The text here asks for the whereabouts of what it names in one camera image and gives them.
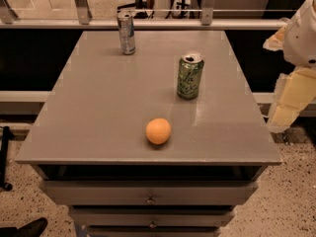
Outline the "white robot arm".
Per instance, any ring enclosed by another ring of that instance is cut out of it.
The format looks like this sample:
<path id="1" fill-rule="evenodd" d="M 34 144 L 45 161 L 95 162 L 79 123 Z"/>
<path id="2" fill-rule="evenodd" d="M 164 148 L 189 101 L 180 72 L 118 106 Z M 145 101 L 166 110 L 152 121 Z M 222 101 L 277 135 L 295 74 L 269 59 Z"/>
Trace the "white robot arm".
<path id="1" fill-rule="evenodd" d="M 270 36 L 263 48 L 282 50 L 294 70 L 276 80 L 267 126 L 281 133 L 290 128 L 316 98 L 316 0 L 305 0 L 287 24 Z"/>

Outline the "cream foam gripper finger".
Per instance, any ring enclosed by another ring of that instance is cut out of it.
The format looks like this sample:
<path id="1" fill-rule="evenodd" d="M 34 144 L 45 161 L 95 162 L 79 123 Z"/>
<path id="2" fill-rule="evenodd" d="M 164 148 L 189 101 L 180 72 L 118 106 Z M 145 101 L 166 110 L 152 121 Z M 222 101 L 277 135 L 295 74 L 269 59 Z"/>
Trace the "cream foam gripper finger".
<path id="1" fill-rule="evenodd" d="M 282 133 L 316 98 L 316 69 L 296 66 L 289 75 L 281 73 L 276 80 L 274 100 L 267 126 L 272 133 Z"/>

